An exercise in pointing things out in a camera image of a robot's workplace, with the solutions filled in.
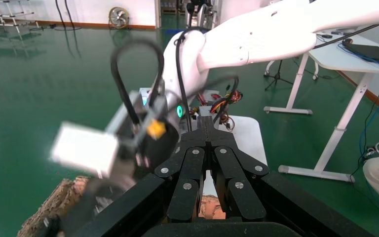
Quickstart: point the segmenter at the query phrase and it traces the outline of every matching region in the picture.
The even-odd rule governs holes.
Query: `tripod stand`
[[[275,74],[275,76],[269,76],[267,74],[264,75],[264,78],[274,78],[274,80],[265,88],[265,91],[268,90],[268,88],[272,85],[272,84],[275,84],[277,85],[277,82],[278,80],[282,80],[282,81],[285,81],[286,83],[289,83],[289,84],[293,84],[292,82],[289,82],[287,80],[284,80],[281,78],[281,75],[280,75],[280,70],[281,70],[281,64],[282,64],[282,60],[280,60],[280,65],[278,66],[278,71],[277,71],[277,74]]]

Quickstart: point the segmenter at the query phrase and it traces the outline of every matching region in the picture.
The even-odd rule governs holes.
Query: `black frame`
[[[92,220],[79,221],[83,202],[79,203],[62,220],[65,234],[78,237],[373,236],[240,151],[233,134],[216,130],[211,117],[199,117],[198,129],[182,135],[179,146],[179,151],[158,166],[154,174],[148,174]],[[199,190],[203,188],[206,170],[211,170],[226,220],[197,217],[202,198]]]

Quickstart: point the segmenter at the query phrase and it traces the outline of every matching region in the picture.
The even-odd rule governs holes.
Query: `laptop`
[[[360,45],[360,44],[353,44],[353,43],[344,43],[343,46],[353,53],[363,55],[365,57],[372,58],[379,61],[379,47],[378,46]]]

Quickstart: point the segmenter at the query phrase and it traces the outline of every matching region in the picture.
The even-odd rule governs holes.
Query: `green indicator light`
[[[180,105],[177,106],[177,114],[178,117],[182,117],[182,107]]]

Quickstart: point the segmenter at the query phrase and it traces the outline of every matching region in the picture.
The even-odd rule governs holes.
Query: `blue cable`
[[[377,63],[379,65],[379,61],[378,60],[375,60],[375,59],[372,59],[372,58],[369,58],[369,57],[366,57],[364,55],[359,55],[359,54],[356,54],[356,53],[353,53],[347,49],[345,49],[342,44],[338,44],[338,47],[340,49],[342,49],[344,52],[346,53],[349,53],[349,54],[352,54],[354,56],[357,56],[359,58],[362,58],[364,60],[367,60],[367,61],[370,61],[370,62],[373,62],[373,63]],[[370,121],[368,121],[368,123],[365,125],[365,128],[364,130],[361,132],[361,136],[360,136],[360,140],[359,140],[359,149],[360,149],[360,153],[361,153],[361,158],[364,157],[364,149],[362,149],[361,147],[361,144],[362,144],[362,139],[364,137],[364,134],[365,132],[367,131],[367,128],[370,126],[370,124],[373,122],[374,118],[376,117],[377,113],[379,112],[379,106],[377,107],[376,111],[374,112],[374,114],[371,116],[370,118]],[[368,187],[368,190],[370,191],[370,194],[372,196],[372,198],[376,201],[377,205],[379,206],[379,200],[376,198],[376,196],[374,195],[374,192],[373,192],[373,189],[372,187],[370,186],[370,184],[367,182],[366,180],[366,183],[367,183],[367,187]]]
[[[364,55],[360,55],[360,54],[356,54],[356,53],[353,53],[347,49],[345,49],[342,44],[338,44],[338,47],[340,49],[342,49],[344,52],[346,53],[349,53],[349,54],[352,54],[354,56],[357,56],[359,58],[362,58],[364,60],[367,60],[367,61],[370,61],[370,62],[373,62],[373,63],[377,63],[379,65],[379,61],[375,60],[375,59],[372,59],[372,58],[369,58],[369,57],[366,57]],[[367,131],[367,128],[370,126],[370,124],[373,122],[374,118],[376,117],[376,115],[378,114],[379,112],[379,106],[377,107],[376,111],[374,112],[373,116],[371,116],[370,118],[370,121],[367,123],[367,125],[365,126],[364,130],[361,132],[361,136],[360,136],[360,139],[359,139],[359,150],[360,150],[360,154],[361,156],[363,157],[364,156],[364,149],[361,147],[361,144],[362,144],[362,139],[364,137],[364,134],[365,132]]]

